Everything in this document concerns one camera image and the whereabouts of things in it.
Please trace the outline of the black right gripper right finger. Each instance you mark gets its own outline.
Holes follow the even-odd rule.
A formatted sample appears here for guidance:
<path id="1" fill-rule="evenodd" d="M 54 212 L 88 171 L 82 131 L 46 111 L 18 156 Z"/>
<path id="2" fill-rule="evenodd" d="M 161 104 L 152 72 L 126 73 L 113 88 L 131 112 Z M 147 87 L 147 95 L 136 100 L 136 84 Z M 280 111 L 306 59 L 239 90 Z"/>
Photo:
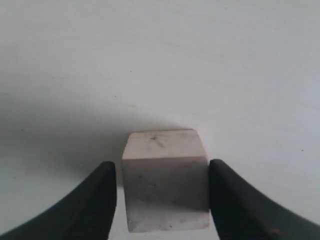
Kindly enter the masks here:
<path id="1" fill-rule="evenodd" d="M 221 240 L 318 240 L 319 225 L 279 205 L 220 159 L 208 166 L 209 208 Z"/>

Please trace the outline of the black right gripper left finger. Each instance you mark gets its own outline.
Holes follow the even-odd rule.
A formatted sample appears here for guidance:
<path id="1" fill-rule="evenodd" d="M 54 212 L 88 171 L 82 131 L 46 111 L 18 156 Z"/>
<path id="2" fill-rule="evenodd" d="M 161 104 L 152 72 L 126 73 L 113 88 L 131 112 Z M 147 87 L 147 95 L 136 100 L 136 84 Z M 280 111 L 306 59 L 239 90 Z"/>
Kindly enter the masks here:
<path id="1" fill-rule="evenodd" d="M 55 205 L 2 234 L 2 240 L 107 240 L 117 206 L 112 161 L 102 162 Z"/>

